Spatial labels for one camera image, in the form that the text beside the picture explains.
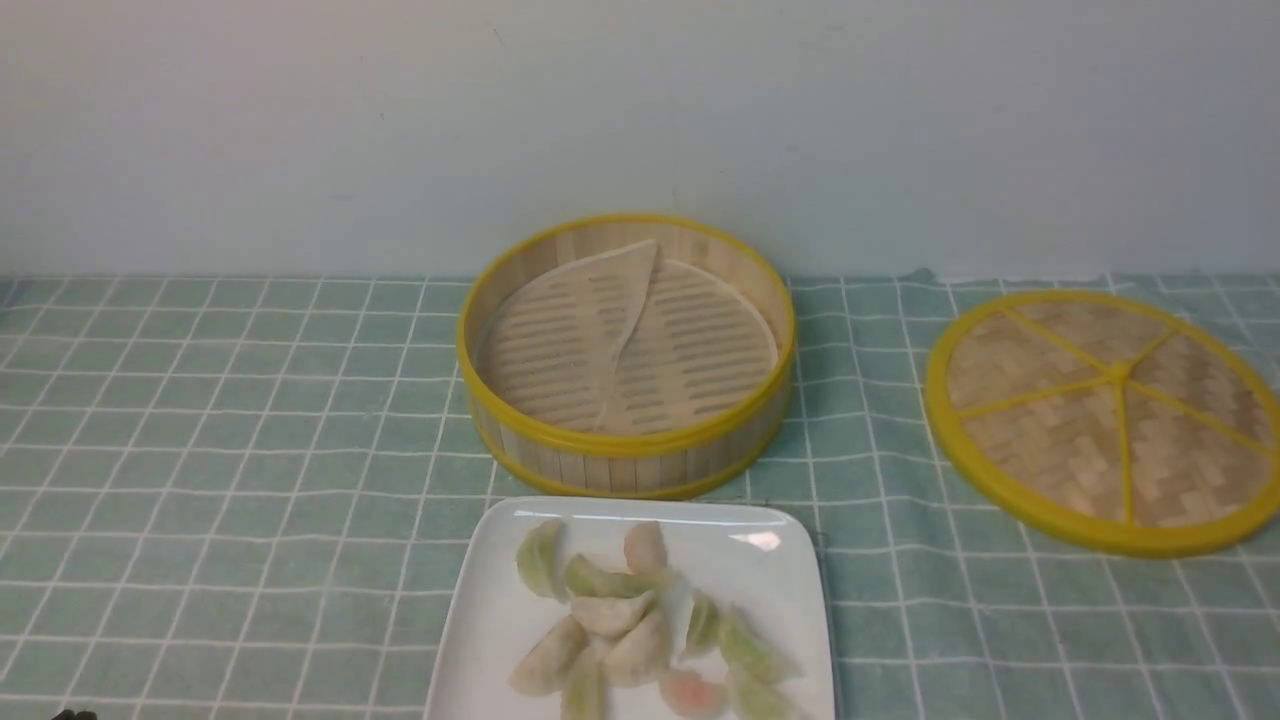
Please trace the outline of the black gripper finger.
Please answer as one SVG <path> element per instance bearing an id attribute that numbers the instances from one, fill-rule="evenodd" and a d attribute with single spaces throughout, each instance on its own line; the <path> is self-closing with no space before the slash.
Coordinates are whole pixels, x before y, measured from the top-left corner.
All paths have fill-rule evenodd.
<path id="1" fill-rule="evenodd" d="M 88 710 L 63 710 L 52 720 L 99 720 L 99 715 Z"/>

